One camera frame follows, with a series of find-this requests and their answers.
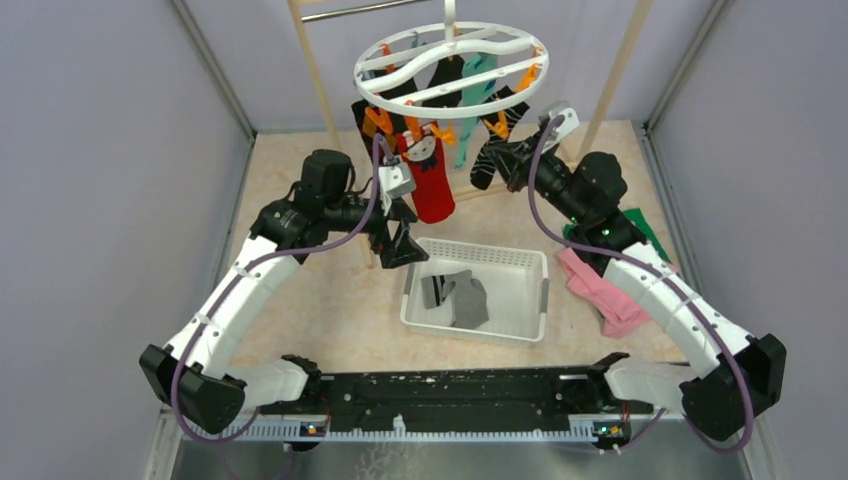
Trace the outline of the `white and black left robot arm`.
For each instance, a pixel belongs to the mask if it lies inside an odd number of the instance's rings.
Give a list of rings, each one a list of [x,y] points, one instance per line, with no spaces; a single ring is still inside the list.
[[[154,394],[190,435],[216,438],[242,412],[278,402],[302,414],[319,404],[321,373],[306,358],[287,354],[246,368],[231,364],[268,299],[309,256],[364,234],[384,269],[428,260],[410,234],[418,217],[403,199],[416,188],[409,164],[379,150],[371,173],[369,191],[358,191],[347,154],[313,151],[287,196],[260,210],[199,311],[164,345],[142,352],[139,364]]]

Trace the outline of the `white perforated plastic basket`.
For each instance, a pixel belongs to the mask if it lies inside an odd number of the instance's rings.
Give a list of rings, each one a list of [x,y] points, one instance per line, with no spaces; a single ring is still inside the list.
[[[412,332],[532,347],[545,336],[549,296],[541,251],[434,238],[408,268],[400,309]]]

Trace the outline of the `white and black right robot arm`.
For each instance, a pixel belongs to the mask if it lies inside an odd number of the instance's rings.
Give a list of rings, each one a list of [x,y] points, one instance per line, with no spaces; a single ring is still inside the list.
[[[683,365],[611,354],[586,385],[589,404],[612,412],[624,401],[681,413],[711,449],[735,453],[751,439],[758,415],[780,399],[787,351],[774,335],[756,337],[729,321],[690,287],[622,213],[628,185],[617,157],[594,151],[575,169],[539,141],[485,144],[480,167],[511,192],[527,190],[533,214],[542,198],[570,220],[550,238],[634,301],[683,352]]]

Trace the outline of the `white round sock hanger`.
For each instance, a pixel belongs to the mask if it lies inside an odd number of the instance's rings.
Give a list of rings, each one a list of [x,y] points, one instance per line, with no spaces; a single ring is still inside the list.
[[[528,100],[549,70],[548,48],[506,25],[459,21],[454,1],[440,23],[368,47],[353,69],[361,97],[380,113],[455,120],[493,115]]]

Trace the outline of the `grey sock with black stripes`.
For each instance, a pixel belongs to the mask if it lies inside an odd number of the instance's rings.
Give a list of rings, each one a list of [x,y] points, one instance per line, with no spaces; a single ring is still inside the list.
[[[419,285],[426,310],[450,304],[450,327],[476,330],[489,322],[487,291],[471,270],[426,276]]]

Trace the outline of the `black white striped sock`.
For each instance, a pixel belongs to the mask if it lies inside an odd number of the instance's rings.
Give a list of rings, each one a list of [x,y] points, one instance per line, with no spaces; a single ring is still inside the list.
[[[481,147],[470,171],[469,180],[473,187],[483,191],[490,187],[497,171],[495,150],[509,142],[512,131],[529,110],[530,106],[526,102],[520,102],[481,117],[489,138]]]

